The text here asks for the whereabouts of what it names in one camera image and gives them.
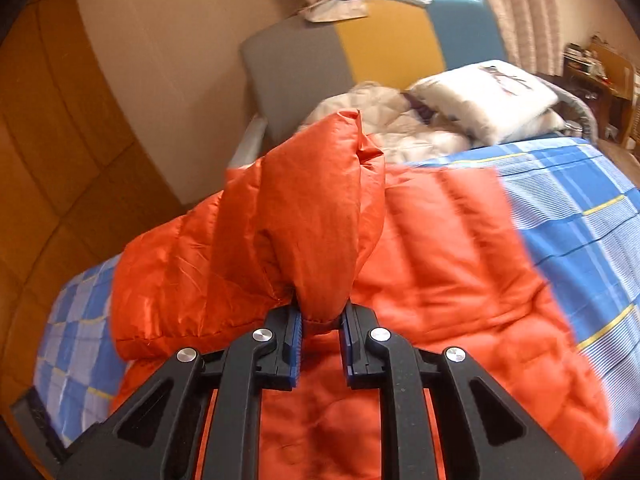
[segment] pink patterned curtain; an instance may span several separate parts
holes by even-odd
[[[531,73],[559,74],[562,46],[556,0],[487,0],[510,62]]]

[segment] wooden desk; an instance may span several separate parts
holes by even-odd
[[[596,120],[598,121],[598,136],[601,139],[605,139],[605,131],[610,121],[611,105],[613,99],[620,99],[622,106],[622,120],[620,124],[620,132],[618,134],[618,141],[620,143],[625,142],[628,137],[628,132],[632,123],[633,117],[633,91],[627,89],[617,88],[613,84],[607,84],[599,77],[587,74],[573,68],[569,65],[564,66],[564,78],[568,83],[572,78],[579,79],[585,83],[585,86],[595,89],[600,95],[598,99],[598,110]]]
[[[636,92],[636,67],[627,58],[605,44],[591,41],[588,49],[598,54],[598,59],[604,66],[607,78],[616,88],[616,95],[612,94],[612,99],[624,99],[620,101],[622,116],[620,117],[618,143],[626,146],[634,122],[633,100]]]

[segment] beige wall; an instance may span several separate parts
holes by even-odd
[[[136,136],[183,203],[222,188],[254,111],[238,46],[300,0],[78,0]]]
[[[597,34],[640,66],[640,40],[615,0],[557,0],[562,44]]]

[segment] orange down jacket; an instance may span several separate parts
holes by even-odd
[[[111,329],[136,363],[113,407],[177,349],[224,348],[294,290],[302,373],[293,392],[264,393],[261,480],[380,476],[377,393],[348,389],[328,332],[348,297],[414,346],[471,352],[587,478],[615,454],[598,379],[497,175],[385,166],[357,112],[313,124],[127,246]]]

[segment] clutter on desk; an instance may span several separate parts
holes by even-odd
[[[569,43],[564,48],[564,63],[585,74],[596,76],[606,84],[609,84],[604,66],[594,50],[588,50],[575,43]]]

